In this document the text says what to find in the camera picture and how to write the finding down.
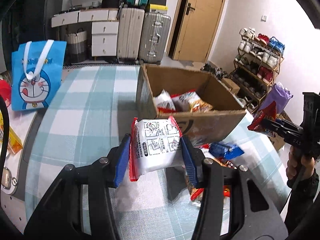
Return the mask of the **person's right hand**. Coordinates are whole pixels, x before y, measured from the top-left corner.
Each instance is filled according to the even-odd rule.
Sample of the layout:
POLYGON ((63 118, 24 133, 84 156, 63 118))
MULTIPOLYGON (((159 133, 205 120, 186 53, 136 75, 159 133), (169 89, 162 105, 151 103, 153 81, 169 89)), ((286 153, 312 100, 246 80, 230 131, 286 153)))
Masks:
MULTIPOLYGON (((289 159, 287 161, 286 175, 289 180, 293 179, 298 173, 298 160, 295 156, 297 149, 293 146, 290 146, 289 159)), ((305 172, 301 180, 309 179, 315 170, 315 160, 314 158, 306 158, 302 156, 300 163, 305 167, 305 172)))

